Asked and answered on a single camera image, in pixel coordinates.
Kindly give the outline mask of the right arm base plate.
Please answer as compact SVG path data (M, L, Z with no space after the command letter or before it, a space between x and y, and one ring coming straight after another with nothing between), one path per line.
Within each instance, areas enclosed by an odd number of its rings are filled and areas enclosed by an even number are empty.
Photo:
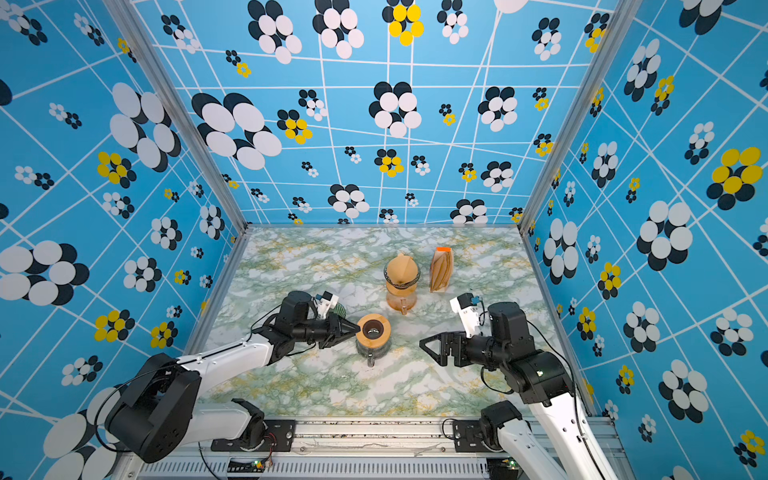
M457 453L501 453L497 431L502 427L500 423L492 423L490 420L454 420L452 422L452 436Z

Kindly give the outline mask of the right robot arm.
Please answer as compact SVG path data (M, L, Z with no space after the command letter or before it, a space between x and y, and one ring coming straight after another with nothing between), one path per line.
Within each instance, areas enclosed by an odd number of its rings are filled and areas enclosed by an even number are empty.
M528 406L554 450L535 438L521 412L509 401L482 410L480 438L504 452L531 479L614 479L616 473L587 421L570 367L555 352L536 347L531 323L515 302L479 307L470 295L452 299L461 331L420 340L420 348L438 365L480 366L500 371L508 391Z

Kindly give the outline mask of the wooden ring holder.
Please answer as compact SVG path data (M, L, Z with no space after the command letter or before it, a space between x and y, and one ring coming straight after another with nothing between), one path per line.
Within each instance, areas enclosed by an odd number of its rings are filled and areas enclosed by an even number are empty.
M407 284L392 284L386 282L385 286L389 294L399 297L407 297L415 293L418 287L418 282L409 282Z
M380 314L368 314L358 323L360 331L356 334L357 343L367 349L379 349L391 338L392 327L389 320Z

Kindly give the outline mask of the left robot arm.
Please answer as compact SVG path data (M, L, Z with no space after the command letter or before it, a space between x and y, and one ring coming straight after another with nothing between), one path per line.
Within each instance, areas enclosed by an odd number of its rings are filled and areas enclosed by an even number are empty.
M203 409L198 399L241 374L294 354L299 343L326 349L355 338L360 326L335 312L337 304L330 292L312 296L291 291L241 340L178 358L150 357L100 406L104 429L147 464L191 443L228 440L245 451L274 444L264 412L249 401L236 398L230 407Z

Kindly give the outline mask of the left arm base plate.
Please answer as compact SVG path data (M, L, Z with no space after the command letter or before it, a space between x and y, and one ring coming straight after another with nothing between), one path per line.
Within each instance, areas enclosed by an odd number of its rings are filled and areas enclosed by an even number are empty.
M210 448L215 452L290 452L296 426L295 420L266 419L255 434L243 434L232 440L215 439Z

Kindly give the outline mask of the grey glass pitcher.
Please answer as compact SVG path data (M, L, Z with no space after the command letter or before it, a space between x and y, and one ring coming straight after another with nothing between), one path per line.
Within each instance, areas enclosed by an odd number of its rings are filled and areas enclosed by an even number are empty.
M357 342L356 348L358 353L366 360L367 366L372 368L375 366L377 359L382 358L388 353L390 349L390 343L387 342L380 347L373 348L364 346L360 342Z

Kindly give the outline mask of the green glass dripper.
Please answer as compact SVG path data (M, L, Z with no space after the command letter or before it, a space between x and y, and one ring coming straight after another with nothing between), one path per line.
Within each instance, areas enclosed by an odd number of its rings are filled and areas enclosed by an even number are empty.
M341 318L346 318L346 317L347 317L347 311L346 311L346 308L345 308L345 306L344 306L343 304L341 304L341 303L337 303L337 304L336 304L336 305L335 305L335 306L332 308L332 312L333 312L333 313L335 313L336 315L338 315L338 316L339 316L339 317L341 317Z

